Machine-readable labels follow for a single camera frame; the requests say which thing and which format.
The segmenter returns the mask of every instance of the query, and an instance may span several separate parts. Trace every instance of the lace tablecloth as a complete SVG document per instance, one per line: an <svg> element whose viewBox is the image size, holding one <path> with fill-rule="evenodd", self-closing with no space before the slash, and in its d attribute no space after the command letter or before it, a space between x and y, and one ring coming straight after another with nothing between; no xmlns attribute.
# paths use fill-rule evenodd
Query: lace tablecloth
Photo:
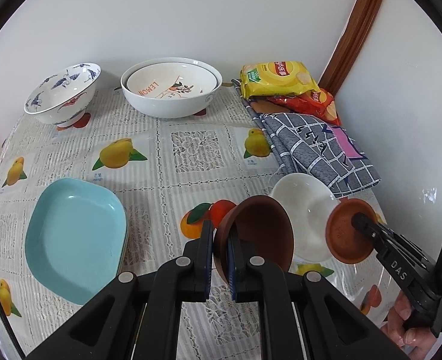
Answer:
<svg viewBox="0 0 442 360"><path fill-rule="evenodd" d="M8 320L25 353L80 308L41 285L26 263L28 223L39 195L51 182L64 177L85 179L117 195L126 209L130 231L123 270L140 275L182 254L188 239L179 223L196 205L220 199L239 203L269 193L277 181L278 164L272 154L243 157L244 140L255 124L232 87L223 86L218 99L201 116L152 118L132 108L120 89L98 91L88 112L91 120L85 127L64 131L28 115L21 117L1 156L0 280L9 284L21 315L12 313ZM147 160L93 171L100 150L121 138L131 138L133 147ZM3 186L19 157L24 159L26 178ZM356 196L367 200L382 217L371 190ZM363 263L368 274L360 275L359 267L325 265L335 271L330 281L358 306L366 292L363 288L386 282L380 290L387 310L398 291L396 286L384 279L386 274L373 256ZM383 312L371 318L382 321ZM1 321L0 344L7 358L16 358ZM177 358L260 358L257 305L231 302L229 288L214 268L206 304L183 306Z"/></svg>

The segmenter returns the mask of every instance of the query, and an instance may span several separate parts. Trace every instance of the white wall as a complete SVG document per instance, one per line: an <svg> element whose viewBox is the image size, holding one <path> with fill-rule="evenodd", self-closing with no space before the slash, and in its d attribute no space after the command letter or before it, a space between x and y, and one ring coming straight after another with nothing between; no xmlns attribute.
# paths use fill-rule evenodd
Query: white wall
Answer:
<svg viewBox="0 0 442 360"><path fill-rule="evenodd" d="M356 0L26 0L0 32L0 150L45 77L96 62L103 86L137 62L189 56L225 80L246 63L302 60L318 79Z"/></svg>
<svg viewBox="0 0 442 360"><path fill-rule="evenodd" d="M336 97L382 177L388 224L433 257L442 244L442 35L413 0L384 0Z"/></svg>

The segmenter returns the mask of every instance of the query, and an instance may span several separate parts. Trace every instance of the brown bowl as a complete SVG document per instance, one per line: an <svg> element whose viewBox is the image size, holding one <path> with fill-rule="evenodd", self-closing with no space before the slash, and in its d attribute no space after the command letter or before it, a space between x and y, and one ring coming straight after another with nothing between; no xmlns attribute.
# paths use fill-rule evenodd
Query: brown bowl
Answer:
<svg viewBox="0 0 442 360"><path fill-rule="evenodd" d="M345 264L360 263L374 248L372 241L351 225L351 219L357 212L376 221L376 213L368 203L361 199L347 199L335 207L326 224L327 247L337 260Z"/></svg>
<svg viewBox="0 0 442 360"><path fill-rule="evenodd" d="M226 283L229 277L226 247L234 224L239 239L253 243L258 256L277 263L286 272L289 270L294 253L294 237L288 214L273 198L256 195L229 211L216 230L214 264Z"/></svg>

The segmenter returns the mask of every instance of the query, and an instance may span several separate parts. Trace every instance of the teal tray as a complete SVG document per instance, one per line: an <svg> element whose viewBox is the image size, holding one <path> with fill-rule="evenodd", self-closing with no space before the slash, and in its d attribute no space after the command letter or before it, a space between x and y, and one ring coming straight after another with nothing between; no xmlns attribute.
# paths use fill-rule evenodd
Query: teal tray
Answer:
<svg viewBox="0 0 442 360"><path fill-rule="evenodd" d="M84 305L119 272L127 243L123 205L110 190L62 178L41 194L26 232L35 278L64 299Z"/></svg>

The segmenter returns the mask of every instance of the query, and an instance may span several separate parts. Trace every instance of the red bird drawing on bowl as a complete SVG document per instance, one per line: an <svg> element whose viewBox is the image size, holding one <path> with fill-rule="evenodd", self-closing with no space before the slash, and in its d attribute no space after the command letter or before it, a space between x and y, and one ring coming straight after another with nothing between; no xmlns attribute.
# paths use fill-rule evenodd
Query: red bird drawing on bowl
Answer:
<svg viewBox="0 0 442 360"><path fill-rule="evenodd" d="M63 105L61 105L61 107L59 107L58 112L61 108L63 107L67 107L68 105L73 105L75 102L77 102L79 100L79 98L84 95L86 92L82 92L74 97L72 97L69 101L67 101L66 103L64 103Z"/></svg>

